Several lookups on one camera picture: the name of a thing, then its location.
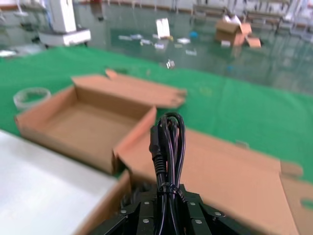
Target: coiled cable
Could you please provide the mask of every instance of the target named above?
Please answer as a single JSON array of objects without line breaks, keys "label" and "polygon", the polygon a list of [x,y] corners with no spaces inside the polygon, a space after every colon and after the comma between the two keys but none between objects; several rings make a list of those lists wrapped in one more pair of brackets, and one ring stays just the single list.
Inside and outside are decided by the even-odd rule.
[{"label": "coiled cable", "polygon": [[157,125],[151,128],[149,150],[156,171],[157,218],[155,235],[162,235],[166,225],[171,234],[183,234],[183,226],[179,223],[179,196],[174,188],[179,188],[180,176],[185,154],[185,126],[180,114],[166,113]]}]

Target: shiny floor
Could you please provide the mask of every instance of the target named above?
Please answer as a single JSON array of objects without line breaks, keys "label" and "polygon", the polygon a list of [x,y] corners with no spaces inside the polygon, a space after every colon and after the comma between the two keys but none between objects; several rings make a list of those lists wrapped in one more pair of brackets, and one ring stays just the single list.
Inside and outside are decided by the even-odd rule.
[{"label": "shiny floor", "polygon": [[[253,28],[253,33],[264,43],[262,48],[222,47],[214,41],[213,21],[190,23],[188,14],[104,4],[75,5],[74,11],[76,23],[91,29],[90,47],[155,61],[160,66],[170,59],[176,68],[207,71],[286,91],[313,94],[312,44],[287,33],[275,35],[267,29]],[[35,29],[47,25],[42,13],[30,13],[27,19],[19,19],[12,12],[5,12],[5,17],[5,26],[0,26],[0,48],[32,43],[36,33],[22,29],[21,21],[34,23]],[[169,19],[174,41],[153,38],[159,18]],[[198,37],[177,47],[176,39],[189,37],[191,31],[197,32]],[[138,40],[119,39],[121,35],[134,34],[161,43],[164,49],[140,45]]]}]

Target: cardboard box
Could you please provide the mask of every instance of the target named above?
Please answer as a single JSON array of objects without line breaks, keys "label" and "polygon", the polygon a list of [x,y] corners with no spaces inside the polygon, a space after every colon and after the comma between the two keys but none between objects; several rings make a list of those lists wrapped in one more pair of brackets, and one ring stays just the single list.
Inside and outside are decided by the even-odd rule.
[{"label": "cardboard box", "polygon": [[240,46],[245,41],[245,36],[252,32],[249,23],[235,24],[219,20],[216,25],[215,39],[229,41],[233,46]]},{"label": "cardboard box", "polygon": [[114,173],[119,152],[155,123],[155,104],[174,108],[184,102],[179,89],[125,79],[74,78],[74,86],[16,116],[16,125],[26,139]]},{"label": "cardboard box", "polygon": [[[150,134],[120,159],[133,175],[155,181],[149,152]],[[297,180],[302,168],[264,154],[187,129],[181,183],[203,201],[267,235],[310,235],[313,186]]]}]

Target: white table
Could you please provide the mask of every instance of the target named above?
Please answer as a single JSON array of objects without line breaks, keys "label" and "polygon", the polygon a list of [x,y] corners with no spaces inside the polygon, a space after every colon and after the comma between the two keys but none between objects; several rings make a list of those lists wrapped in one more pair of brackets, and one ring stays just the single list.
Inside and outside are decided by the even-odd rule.
[{"label": "white table", "polygon": [[0,130],[1,235],[71,235],[116,182]]}]

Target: paper scrap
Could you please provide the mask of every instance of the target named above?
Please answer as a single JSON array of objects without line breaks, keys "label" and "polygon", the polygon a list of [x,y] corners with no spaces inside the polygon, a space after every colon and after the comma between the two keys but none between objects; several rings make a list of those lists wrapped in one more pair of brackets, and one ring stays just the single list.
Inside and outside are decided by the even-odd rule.
[{"label": "paper scrap", "polygon": [[221,46],[230,47],[230,41],[221,41]]},{"label": "paper scrap", "polygon": [[178,38],[177,42],[181,43],[181,44],[188,44],[188,43],[190,43],[190,39],[188,39],[188,38]]},{"label": "paper scrap", "polygon": [[129,36],[119,35],[118,38],[119,38],[119,40],[132,41],[132,38]]},{"label": "paper scrap", "polygon": [[141,39],[140,40],[140,44],[146,44],[146,45],[150,45],[152,44],[150,40],[146,40],[146,39]]},{"label": "paper scrap", "polygon": [[140,34],[131,35],[131,39],[134,39],[134,40],[140,40],[142,38],[143,38],[143,36],[141,36]]},{"label": "paper scrap", "polygon": [[158,44],[158,43],[156,43],[156,44],[155,44],[155,48],[156,48],[156,49],[164,49],[164,44]]},{"label": "paper scrap", "polygon": [[9,57],[16,55],[15,51],[12,50],[0,50],[0,57]]},{"label": "paper scrap", "polygon": [[186,54],[187,55],[196,56],[197,55],[197,51],[196,50],[186,50]]},{"label": "paper scrap", "polygon": [[171,36],[167,18],[156,20],[156,29],[157,36],[159,38],[166,38]]}]

